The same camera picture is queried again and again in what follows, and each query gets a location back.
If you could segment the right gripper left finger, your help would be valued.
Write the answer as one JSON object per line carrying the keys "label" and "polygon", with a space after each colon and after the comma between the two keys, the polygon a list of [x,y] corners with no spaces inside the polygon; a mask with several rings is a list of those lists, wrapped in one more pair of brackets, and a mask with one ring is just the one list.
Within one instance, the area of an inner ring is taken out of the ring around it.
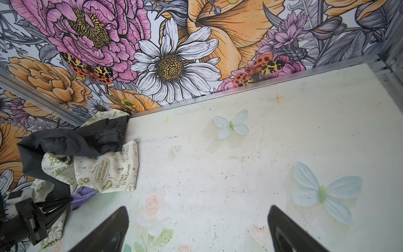
{"label": "right gripper left finger", "polygon": [[128,211],[125,206],[122,206],[73,247],[70,252],[121,252],[128,228]]}

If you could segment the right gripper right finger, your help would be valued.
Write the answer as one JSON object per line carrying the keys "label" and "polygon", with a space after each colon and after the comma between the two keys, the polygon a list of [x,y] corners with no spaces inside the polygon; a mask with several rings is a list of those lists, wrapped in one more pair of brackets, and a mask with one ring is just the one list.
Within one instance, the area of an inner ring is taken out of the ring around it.
{"label": "right gripper right finger", "polygon": [[275,252],[328,252],[275,205],[270,208],[268,226]]}

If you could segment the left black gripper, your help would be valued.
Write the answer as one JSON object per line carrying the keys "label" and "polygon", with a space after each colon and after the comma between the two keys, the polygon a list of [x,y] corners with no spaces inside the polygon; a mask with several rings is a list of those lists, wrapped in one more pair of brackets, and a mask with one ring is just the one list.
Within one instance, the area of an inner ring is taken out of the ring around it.
{"label": "left black gripper", "polygon": [[1,249],[17,248],[29,239],[33,245],[48,237],[48,231],[71,205],[68,196],[54,201],[34,202],[35,190],[11,192],[1,198]]}

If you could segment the lavender purple cloth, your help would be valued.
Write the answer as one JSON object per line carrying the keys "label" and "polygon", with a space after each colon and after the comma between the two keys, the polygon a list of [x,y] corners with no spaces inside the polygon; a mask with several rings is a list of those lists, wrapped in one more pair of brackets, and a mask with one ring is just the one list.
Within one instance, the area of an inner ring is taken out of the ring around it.
{"label": "lavender purple cloth", "polygon": [[90,201],[93,197],[99,194],[98,190],[88,188],[88,187],[81,187],[75,193],[73,193],[72,202],[71,202],[71,210],[75,211],[80,208],[82,205]]}

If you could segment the cream printed green cloth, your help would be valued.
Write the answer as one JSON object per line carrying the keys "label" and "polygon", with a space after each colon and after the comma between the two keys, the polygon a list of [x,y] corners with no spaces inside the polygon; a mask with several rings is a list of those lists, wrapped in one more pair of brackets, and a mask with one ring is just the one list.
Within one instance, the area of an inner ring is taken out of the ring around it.
{"label": "cream printed green cloth", "polygon": [[[85,127],[103,119],[115,119],[129,114],[120,110],[97,112],[81,127]],[[134,191],[137,170],[139,168],[138,148],[135,141],[123,144],[122,150],[107,152],[98,157],[62,156],[47,152],[42,160],[45,173],[70,186],[70,196],[85,186],[100,193]],[[35,200],[40,202],[50,193],[54,186],[45,180],[36,179],[31,188],[35,190]],[[41,249],[61,245],[66,213],[56,221],[48,231],[48,237],[40,242]]]}

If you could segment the dark grey cloth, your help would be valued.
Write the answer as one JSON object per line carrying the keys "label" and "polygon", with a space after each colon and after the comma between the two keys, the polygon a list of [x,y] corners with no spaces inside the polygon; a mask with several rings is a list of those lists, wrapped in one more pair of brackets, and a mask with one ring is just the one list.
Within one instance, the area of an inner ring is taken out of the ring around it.
{"label": "dark grey cloth", "polygon": [[46,174],[42,159],[47,152],[63,156],[98,157],[107,152],[122,150],[129,116],[103,119],[76,129],[51,129],[30,134],[17,144],[23,165],[23,174],[51,182],[52,192],[47,201],[60,200],[70,195],[70,186]]}

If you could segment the left rear aluminium post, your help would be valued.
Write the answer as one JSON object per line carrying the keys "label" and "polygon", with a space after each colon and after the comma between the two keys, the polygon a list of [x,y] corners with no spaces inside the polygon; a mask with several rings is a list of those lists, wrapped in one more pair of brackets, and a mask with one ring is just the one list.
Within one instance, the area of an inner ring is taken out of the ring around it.
{"label": "left rear aluminium post", "polygon": [[51,114],[63,119],[64,121],[74,125],[81,126],[87,120],[61,104],[47,99],[43,94],[37,92],[35,89],[25,85],[21,81],[7,74],[1,70],[1,86],[14,95],[31,102],[32,104],[50,112]]}

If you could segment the aluminium post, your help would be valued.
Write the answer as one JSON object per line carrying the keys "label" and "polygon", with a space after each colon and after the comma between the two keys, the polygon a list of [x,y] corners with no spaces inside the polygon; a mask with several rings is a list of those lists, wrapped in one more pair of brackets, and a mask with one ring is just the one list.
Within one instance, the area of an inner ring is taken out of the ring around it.
{"label": "aluminium post", "polygon": [[25,85],[21,81],[7,74],[1,70],[1,86],[14,95],[31,102],[32,104],[50,112],[51,114],[63,119],[64,121],[74,125],[81,126],[87,120],[61,104],[47,99],[43,94],[37,92],[35,89]]}
{"label": "aluminium post", "polygon": [[403,18],[399,20],[379,56],[386,68],[379,71],[377,77],[403,112]]}

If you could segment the right rear aluminium post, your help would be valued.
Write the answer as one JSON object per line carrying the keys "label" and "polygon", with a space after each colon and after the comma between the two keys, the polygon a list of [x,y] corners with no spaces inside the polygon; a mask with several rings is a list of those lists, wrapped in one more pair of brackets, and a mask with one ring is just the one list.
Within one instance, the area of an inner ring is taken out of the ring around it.
{"label": "right rear aluminium post", "polygon": [[386,68],[379,71],[377,77],[403,112],[403,18],[399,20],[379,56]]}

